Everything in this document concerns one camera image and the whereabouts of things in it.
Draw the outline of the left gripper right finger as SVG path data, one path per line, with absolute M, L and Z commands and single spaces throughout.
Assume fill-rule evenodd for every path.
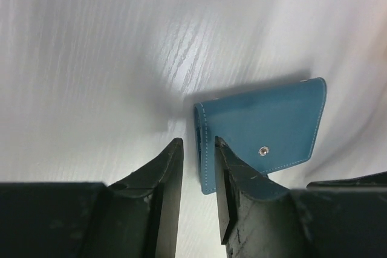
M 215 138 L 221 244 L 227 257 L 305 257 L 305 237 L 289 189 Z

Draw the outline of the blue leather card holder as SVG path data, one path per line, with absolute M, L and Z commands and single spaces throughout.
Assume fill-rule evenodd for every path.
M 194 104 L 202 193 L 216 191 L 215 137 L 263 175 L 308 161 L 326 96 L 318 77 Z

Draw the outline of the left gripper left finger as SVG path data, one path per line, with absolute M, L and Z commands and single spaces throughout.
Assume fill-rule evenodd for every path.
M 183 179 L 183 140 L 111 184 L 106 257 L 175 257 Z

